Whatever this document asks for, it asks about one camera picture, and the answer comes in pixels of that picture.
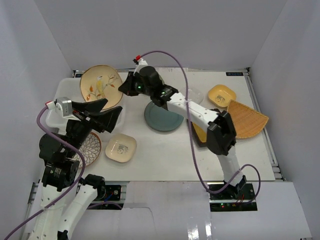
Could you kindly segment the beige bird pattern plate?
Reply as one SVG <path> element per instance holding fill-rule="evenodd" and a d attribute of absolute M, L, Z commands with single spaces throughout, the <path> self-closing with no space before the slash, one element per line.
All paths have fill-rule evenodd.
<path fill-rule="evenodd" d="M 118 90 L 123 81 L 109 65 L 96 65 L 87 69 L 80 78 L 80 92 L 85 102 L 107 99 L 103 110 L 115 107 L 122 100 Z"/>

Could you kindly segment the flower pattern round bowl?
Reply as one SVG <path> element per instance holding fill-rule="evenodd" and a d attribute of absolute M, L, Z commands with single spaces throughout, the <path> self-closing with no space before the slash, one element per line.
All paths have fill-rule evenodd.
<path fill-rule="evenodd" d="M 102 150 L 102 142 L 99 136 L 91 132 L 79 148 L 79 152 L 83 155 L 85 166 L 94 163 L 100 156 Z"/>

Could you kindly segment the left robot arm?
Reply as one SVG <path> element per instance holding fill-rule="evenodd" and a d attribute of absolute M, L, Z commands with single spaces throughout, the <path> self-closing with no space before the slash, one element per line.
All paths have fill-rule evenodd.
<path fill-rule="evenodd" d="M 49 101 L 36 118 L 44 131 L 39 141 L 39 157 L 44 161 L 41 179 L 41 209 L 34 214 L 31 240 L 69 240 L 86 208 L 105 196 L 103 177 L 89 174 L 82 178 L 85 158 L 80 147 L 92 131 L 111 133 L 123 110 L 104 110 L 107 99 L 74 102 L 67 97 Z M 41 124 L 47 110 L 67 120 L 65 134 L 53 133 Z"/>

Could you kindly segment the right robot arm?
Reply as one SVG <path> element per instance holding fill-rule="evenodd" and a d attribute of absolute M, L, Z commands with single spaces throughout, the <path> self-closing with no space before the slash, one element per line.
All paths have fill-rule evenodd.
<path fill-rule="evenodd" d="M 118 90 L 130 97 L 146 95 L 156 106 L 183 116 L 206 132 L 207 148 L 217 156 L 223 172 L 223 191 L 233 200 L 243 195 L 247 180 L 236 156 L 236 130 L 227 111 L 206 109 L 188 101 L 186 95 L 163 83 L 152 66 L 130 71 Z"/>

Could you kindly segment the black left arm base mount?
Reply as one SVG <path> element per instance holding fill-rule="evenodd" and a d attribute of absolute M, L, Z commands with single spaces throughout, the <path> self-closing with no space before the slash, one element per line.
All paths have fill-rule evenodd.
<path fill-rule="evenodd" d="M 111 205 L 116 209 L 121 209 L 122 206 L 118 203 L 120 199 L 120 185 L 83 184 L 71 203 L 77 210 L 99 208 L 101 205 Z"/>

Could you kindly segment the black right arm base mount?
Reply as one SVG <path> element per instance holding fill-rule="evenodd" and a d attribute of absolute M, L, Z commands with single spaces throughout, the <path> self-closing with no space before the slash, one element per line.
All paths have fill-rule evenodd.
<path fill-rule="evenodd" d="M 211 213 L 226 212 L 256 212 L 257 202 L 253 199 L 255 191 L 251 183 L 246 183 L 238 196 L 233 196 L 226 190 L 218 194 L 209 194 Z"/>

